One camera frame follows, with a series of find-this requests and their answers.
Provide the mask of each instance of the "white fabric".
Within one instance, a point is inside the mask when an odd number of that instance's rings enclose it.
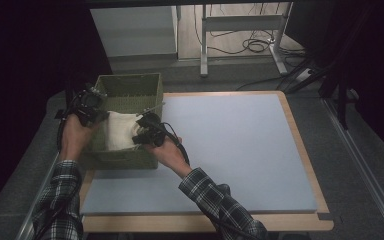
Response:
[[[104,125],[105,147],[109,151],[133,148],[132,137],[137,135],[140,128],[136,123],[142,116],[136,114],[122,114],[109,112],[110,115]]]

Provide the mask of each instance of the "hand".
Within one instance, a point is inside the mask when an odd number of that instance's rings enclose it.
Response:
[[[77,161],[83,148],[89,143],[92,134],[98,129],[98,124],[91,128],[83,127],[75,114],[70,114],[66,120],[61,140],[60,161]]]
[[[169,137],[165,138],[160,147],[148,144],[144,147],[148,152],[154,154],[160,163],[173,170],[179,177],[184,178],[192,171],[192,168],[185,162],[182,152]]]

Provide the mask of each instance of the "left hand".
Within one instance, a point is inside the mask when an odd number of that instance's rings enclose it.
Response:
[[[89,143],[92,134],[99,124],[91,128],[83,127],[75,114],[70,114],[66,120],[61,140],[60,161],[78,161],[83,148]]]

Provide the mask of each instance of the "wooden table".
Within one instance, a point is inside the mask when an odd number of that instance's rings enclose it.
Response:
[[[320,189],[307,151],[302,142],[297,125],[285,95],[277,91],[255,92],[199,92],[199,93],[165,93],[164,97],[175,96],[232,96],[252,94],[277,94],[285,112],[291,133],[294,137],[302,164],[307,173],[316,202],[317,211],[313,213],[273,213],[252,214],[261,221],[269,231],[329,231],[333,220]],[[90,188],[94,171],[88,171],[80,190],[81,206]],[[152,215],[152,216],[85,216],[85,232],[214,232],[214,227],[205,215]]]

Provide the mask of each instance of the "right hand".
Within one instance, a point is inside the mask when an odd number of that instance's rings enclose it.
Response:
[[[173,170],[179,177],[184,178],[192,171],[192,168],[185,162],[180,149],[169,137],[165,138],[160,147],[148,144],[144,147],[148,152],[154,154],[161,164]]]

